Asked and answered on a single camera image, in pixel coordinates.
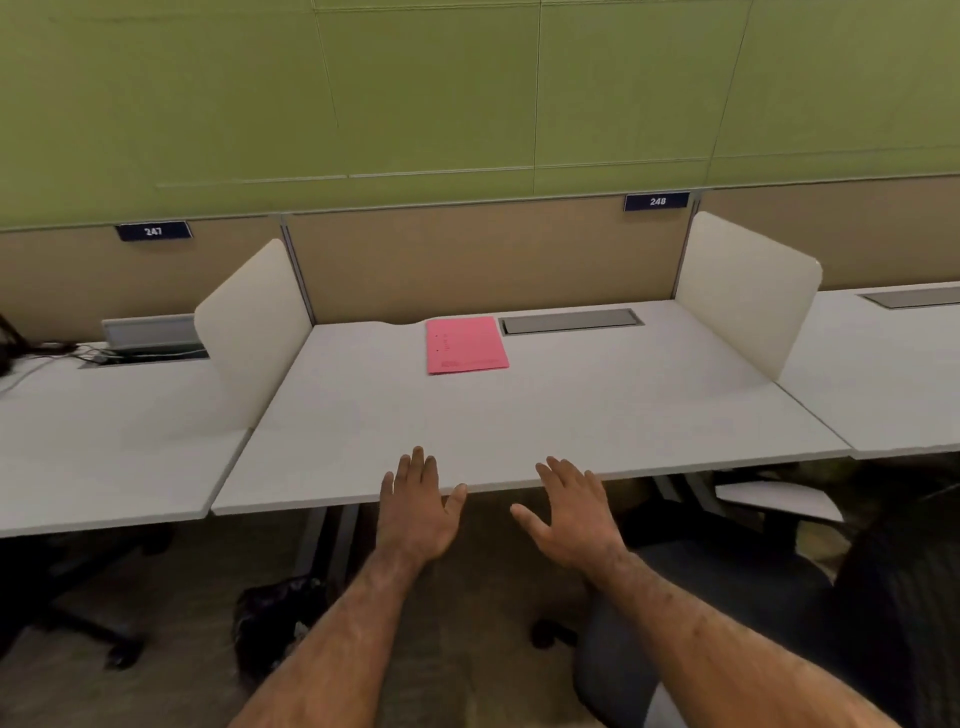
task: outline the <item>green wall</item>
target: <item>green wall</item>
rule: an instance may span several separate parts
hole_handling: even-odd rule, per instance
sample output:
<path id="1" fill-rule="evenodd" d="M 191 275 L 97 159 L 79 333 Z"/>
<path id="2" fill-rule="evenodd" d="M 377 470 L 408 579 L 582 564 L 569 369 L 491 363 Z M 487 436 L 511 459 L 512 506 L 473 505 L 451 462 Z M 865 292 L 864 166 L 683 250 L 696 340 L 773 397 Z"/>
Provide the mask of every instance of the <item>green wall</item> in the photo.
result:
<path id="1" fill-rule="evenodd" d="M 0 0 L 0 228 L 960 172 L 956 0 Z"/>

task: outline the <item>pink paper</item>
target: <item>pink paper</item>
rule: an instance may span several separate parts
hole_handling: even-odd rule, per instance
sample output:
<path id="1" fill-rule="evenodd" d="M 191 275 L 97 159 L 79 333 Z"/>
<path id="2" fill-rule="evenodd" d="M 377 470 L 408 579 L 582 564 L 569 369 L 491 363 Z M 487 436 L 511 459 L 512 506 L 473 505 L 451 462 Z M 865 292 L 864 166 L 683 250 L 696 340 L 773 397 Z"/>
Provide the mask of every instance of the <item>pink paper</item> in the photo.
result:
<path id="1" fill-rule="evenodd" d="M 510 366 L 493 316 L 426 322 L 426 371 L 431 375 Z"/>

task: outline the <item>desktop surface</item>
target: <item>desktop surface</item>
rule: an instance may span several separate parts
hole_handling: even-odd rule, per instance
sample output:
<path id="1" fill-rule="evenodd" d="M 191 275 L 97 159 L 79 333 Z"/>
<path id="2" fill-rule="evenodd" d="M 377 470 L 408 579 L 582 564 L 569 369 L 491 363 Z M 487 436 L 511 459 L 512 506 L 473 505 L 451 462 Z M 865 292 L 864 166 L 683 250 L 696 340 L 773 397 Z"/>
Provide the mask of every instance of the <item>desktop surface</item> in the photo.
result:
<path id="1" fill-rule="evenodd" d="M 40 366 L 0 398 L 0 536 L 202 518 L 247 431 L 209 361 Z"/>
<path id="2" fill-rule="evenodd" d="M 644 326 L 505 336 L 508 369 L 437 376 L 423 322 L 314 327 L 213 510 L 376 500 L 414 445 L 445 491 L 535 485 L 549 454 L 627 477 L 849 450 L 678 303 L 626 305 Z"/>
<path id="3" fill-rule="evenodd" d="M 960 449 L 960 304 L 884 308 L 862 293 L 818 293 L 780 386 L 858 458 Z"/>

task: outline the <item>hand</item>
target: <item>hand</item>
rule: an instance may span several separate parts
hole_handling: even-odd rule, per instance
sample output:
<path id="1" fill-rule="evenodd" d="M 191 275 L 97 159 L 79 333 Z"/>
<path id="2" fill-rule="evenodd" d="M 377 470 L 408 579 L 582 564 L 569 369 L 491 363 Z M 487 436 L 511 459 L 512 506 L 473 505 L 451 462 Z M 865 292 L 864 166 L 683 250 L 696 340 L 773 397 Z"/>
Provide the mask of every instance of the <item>hand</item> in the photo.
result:
<path id="1" fill-rule="evenodd" d="M 546 462 L 549 468 L 537 463 L 537 474 L 550 498 L 550 525 L 519 503 L 510 512 L 549 559 L 580 570 L 596 583 L 603 569 L 627 550 L 607 492 L 600 478 L 590 471 L 581 473 L 568 460 L 548 457 Z"/>
<path id="2" fill-rule="evenodd" d="M 467 486 L 458 485 L 446 499 L 440 498 L 437 460 L 423 461 L 423 448 L 403 455 L 393 473 L 380 485 L 380 517 L 376 547 L 408 555 L 419 570 L 441 556 L 457 535 L 460 512 L 467 500 Z"/>

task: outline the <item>chair armrest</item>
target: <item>chair armrest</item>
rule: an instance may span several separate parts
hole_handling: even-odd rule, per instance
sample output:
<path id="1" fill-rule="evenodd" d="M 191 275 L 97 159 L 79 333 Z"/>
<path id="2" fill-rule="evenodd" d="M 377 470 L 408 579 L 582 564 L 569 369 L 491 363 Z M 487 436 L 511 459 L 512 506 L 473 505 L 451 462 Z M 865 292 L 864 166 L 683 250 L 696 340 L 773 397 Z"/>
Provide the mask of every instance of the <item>chair armrest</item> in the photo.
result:
<path id="1" fill-rule="evenodd" d="M 760 511 L 781 511 L 816 521 L 844 522 L 843 514 L 830 496 L 816 488 L 775 480 L 718 485 L 718 500 L 755 508 Z"/>

